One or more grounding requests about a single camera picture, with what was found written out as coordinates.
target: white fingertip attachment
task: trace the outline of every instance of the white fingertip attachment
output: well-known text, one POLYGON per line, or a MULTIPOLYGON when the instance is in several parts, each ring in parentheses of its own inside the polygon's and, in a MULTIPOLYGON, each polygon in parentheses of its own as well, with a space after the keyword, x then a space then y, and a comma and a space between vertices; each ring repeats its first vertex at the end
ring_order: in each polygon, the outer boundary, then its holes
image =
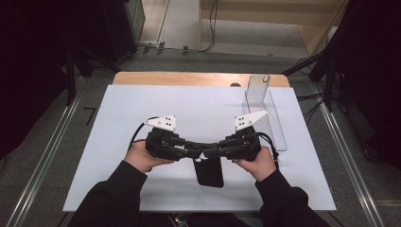
POLYGON ((163 116, 159 118, 149 119, 144 122, 145 125, 152 126, 166 131, 175 131, 176 117, 175 115, 163 116))
POLYGON ((265 116, 269 111, 260 111, 255 113, 248 113, 240 116, 236 116, 234 119, 235 130, 240 131, 252 126, 256 121, 265 116))

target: person's left hand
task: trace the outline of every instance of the person's left hand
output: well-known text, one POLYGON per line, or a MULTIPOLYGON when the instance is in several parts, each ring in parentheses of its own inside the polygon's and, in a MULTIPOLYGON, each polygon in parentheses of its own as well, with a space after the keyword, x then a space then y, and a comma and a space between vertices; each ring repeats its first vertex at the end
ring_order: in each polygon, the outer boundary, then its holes
POLYGON ((143 173, 149 172, 155 166, 174 163, 174 161, 171 160, 151 156, 146 150, 145 141, 133 143, 124 158, 124 161, 143 173))

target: black sleeve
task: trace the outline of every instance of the black sleeve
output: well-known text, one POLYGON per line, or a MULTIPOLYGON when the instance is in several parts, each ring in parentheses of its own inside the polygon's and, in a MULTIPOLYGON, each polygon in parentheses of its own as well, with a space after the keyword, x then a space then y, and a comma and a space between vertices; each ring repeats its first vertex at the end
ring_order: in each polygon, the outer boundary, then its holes
POLYGON ((255 185, 263 200, 263 226, 330 226, 307 206, 306 192, 291 187, 280 171, 255 185))
POLYGON ((122 161, 109 180, 88 192, 68 226, 136 226, 146 179, 147 175, 122 161))

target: white paper sheet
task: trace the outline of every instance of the white paper sheet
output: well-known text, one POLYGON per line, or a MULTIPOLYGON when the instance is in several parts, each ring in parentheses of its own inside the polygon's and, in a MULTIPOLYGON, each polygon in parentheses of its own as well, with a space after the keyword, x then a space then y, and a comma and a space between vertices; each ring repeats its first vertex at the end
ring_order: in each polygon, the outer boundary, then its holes
MULTIPOLYGON (((113 173, 127 152, 138 126, 153 116, 175 114, 186 140, 212 143, 235 132, 234 116, 242 114, 245 88, 110 85, 78 165, 64 211, 75 211, 87 192, 113 173)), ((309 196, 314 210, 335 210, 316 150, 291 88, 270 88, 288 150, 280 153, 280 170, 309 196)), ((145 126, 137 138, 146 138, 145 126)), ((258 211, 262 201, 251 174, 225 158, 224 187, 201 186, 192 160, 157 166, 141 191, 142 211, 258 211)))

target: wooden board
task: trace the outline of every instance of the wooden board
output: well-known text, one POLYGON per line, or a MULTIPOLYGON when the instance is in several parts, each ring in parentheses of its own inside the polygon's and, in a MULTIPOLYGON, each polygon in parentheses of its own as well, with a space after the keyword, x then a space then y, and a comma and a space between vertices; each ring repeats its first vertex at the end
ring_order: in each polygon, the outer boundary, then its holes
MULTIPOLYGON (((238 83, 241 87, 247 87, 250 75, 186 72, 120 72, 115 75, 113 84, 230 86, 232 83, 238 83)), ((271 75, 270 86, 289 87, 288 79, 284 75, 271 75)))

